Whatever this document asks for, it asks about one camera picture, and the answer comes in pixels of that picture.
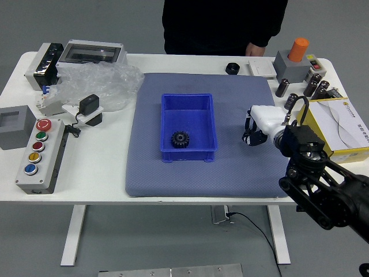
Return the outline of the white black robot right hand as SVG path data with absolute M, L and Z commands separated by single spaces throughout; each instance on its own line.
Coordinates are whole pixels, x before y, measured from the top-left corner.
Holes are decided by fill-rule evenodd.
M 242 140 L 249 146 L 257 146 L 270 138 L 278 148 L 290 119 L 291 113 L 285 113 L 281 107 L 253 105 L 247 111 Z

